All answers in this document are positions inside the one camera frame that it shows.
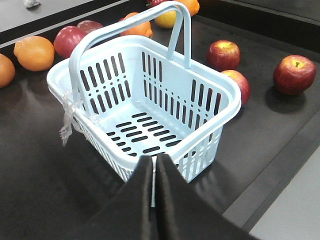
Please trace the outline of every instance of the white floor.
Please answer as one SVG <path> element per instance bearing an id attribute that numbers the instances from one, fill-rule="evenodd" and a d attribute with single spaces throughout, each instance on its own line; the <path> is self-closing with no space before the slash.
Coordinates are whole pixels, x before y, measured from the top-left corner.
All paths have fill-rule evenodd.
<path id="1" fill-rule="evenodd" d="M 261 240 L 320 240 L 320 146 L 250 233 Z"/>
<path id="2" fill-rule="evenodd" d="M 40 0 L 39 7 L 26 9 L 24 0 L 0 0 L 0 32 L 30 23 L 92 0 Z"/>

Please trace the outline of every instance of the lemon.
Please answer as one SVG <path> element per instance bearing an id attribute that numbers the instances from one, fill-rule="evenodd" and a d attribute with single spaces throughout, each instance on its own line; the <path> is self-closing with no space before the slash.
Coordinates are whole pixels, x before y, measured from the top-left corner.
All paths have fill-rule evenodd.
<path id="1" fill-rule="evenodd" d="M 154 22 L 163 29 L 172 29 L 176 22 L 177 13 L 176 11 L 168 11 L 157 18 Z"/>

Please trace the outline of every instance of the basket handle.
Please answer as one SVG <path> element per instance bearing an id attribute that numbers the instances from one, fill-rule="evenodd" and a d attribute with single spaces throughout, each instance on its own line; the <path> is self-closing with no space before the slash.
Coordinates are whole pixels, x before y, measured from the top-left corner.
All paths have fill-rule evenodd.
<path id="1" fill-rule="evenodd" d="M 116 22 L 106 27 L 92 31 L 86 35 L 81 42 L 73 50 L 69 59 L 69 73 L 71 79 L 71 86 L 73 92 L 73 102 L 79 102 L 78 85 L 77 80 L 81 79 L 80 76 L 80 61 L 84 52 L 91 48 L 93 45 L 111 38 L 119 33 L 122 33 L 128 29 L 138 26 L 147 21 L 153 20 L 163 13 L 169 11 L 176 11 L 176 20 L 173 26 L 170 42 L 168 45 L 167 59 L 172 60 L 174 57 L 174 51 L 178 42 L 178 37 L 182 27 L 184 28 L 184 67 L 189 69 L 191 66 L 191 17 L 186 6 L 177 1 L 165 1 L 158 6 L 152 7 L 146 11 L 143 11 L 137 15 L 129 17 L 125 20 Z M 84 98 L 83 91 L 80 89 L 80 95 Z"/>

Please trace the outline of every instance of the apple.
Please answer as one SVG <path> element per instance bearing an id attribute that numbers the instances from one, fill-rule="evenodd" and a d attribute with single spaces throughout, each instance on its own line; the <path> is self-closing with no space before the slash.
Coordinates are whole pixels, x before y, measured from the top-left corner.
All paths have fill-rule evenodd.
<path id="1" fill-rule="evenodd" d="M 161 4 L 162 2 L 166 2 L 166 1 L 171 1 L 171 0 L 146 0 L 146 6 L 148 8 L 153 8 L 153 7 Z"/>
<path id="2" fill-rule="evenodd" d="M 65 26 L 55 36 L 54 50 L 63 58 L 69 58 L 75 47 L 87 35 L 77 26 Z"/>
<path id="3" fill-rule="evenodd" d="M 305 56 L 289 55 L 273 72 L 275 89 L 286 95 L 298 95 L 309 88 L 316 77 L 315 64 Z"/>
<path id="4" fill-rule="evenodd" d="M 246 105 L 251 93 L 247 78 L 236 70 L 224 70 L 221 73 L 227 75 L 238 84 L 241 92 L 241 106 Z"/>
<path id="5" fill-rule="evenodd" d="M 103 28 L 103 25 L 100 22 L 92 20 L 83 20 L 79 22 L 76 26 L 87 34 L 93 32 L 94 30 Z"/>
<path id="6" fill-rule="evenodd" d="M 240 63 L 240 49 L 237 44 L 229 40 L 215 41 L 207 51 L 206 62 L 219 72 L 236 70 Z"/>

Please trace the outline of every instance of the light blue plastic basket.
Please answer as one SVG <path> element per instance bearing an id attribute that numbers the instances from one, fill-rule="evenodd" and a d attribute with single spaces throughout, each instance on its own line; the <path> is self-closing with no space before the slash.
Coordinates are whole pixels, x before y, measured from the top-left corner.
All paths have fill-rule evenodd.
<path id="1" fill-rule="evenodd" d="M 92 47 L 172 10 L 168 47 L 138 35 Z M 182 23 L 184 55 L 175 51 Z M 141 155 L 158 153 L 169 154 L 191 181 L 213 162 L 223 125 L 241 106 L 233 80 L 191 59 L 191 17 L 175 1 L 91 32 L 47 82 L 61 103 L 76 105 L 80 128 L 124 181 Z"/>

